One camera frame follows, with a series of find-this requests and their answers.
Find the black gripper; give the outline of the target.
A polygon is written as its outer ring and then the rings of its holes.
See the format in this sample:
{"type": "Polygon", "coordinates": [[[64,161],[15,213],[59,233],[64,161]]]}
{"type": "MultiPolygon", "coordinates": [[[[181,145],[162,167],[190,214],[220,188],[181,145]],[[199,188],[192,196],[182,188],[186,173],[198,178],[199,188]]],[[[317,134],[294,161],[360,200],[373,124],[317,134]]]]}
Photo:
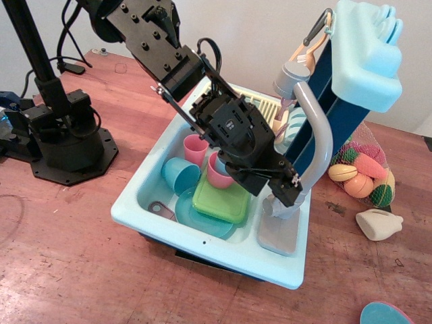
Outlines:
{"type": "Polygon", "coordinates": [[[204,94],[190,113],[205,139],[221,149],[219,157],[235,182],[255,196],[268,185],[285,207],[294,205],[303,191],[301,178],[275,151],[275,135],[254,105],[243,97],[204,94]]]}

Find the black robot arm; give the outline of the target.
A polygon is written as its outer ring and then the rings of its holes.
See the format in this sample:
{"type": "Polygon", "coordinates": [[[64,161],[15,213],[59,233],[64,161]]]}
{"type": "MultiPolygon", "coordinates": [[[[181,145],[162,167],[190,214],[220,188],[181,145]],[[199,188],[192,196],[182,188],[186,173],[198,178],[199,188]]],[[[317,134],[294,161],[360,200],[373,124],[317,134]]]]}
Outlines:
{"type": "Polygon", "coordinates": [[[302,191],[292,164],[274,148],[275,134],[261,112],[238,94],[204,53],[180,44],[180,20],[172,1],[81,1],[94,32],[108,43],[124,43],[174,107],[204,78],[212,88],[183,118],[211,147],[226,172],[258,195],[270,187],[287,207],[302,191]]]}

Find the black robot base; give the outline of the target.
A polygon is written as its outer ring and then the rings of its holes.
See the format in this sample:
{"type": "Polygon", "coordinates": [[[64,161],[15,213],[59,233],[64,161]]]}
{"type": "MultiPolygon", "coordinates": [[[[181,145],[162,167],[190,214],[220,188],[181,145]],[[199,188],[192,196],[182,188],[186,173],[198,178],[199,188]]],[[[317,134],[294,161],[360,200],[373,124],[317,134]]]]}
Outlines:
{"type": "Polygon", "coordinates": [[[35,74],[43,103],[21,98],[24,135],[1,136],[1,154],[26,161],[33,175],[64,186],[103,175],[119,152],[90,97],[66,93],[55,75],[25,1],[4,1],[6,12],[35,74]]]}

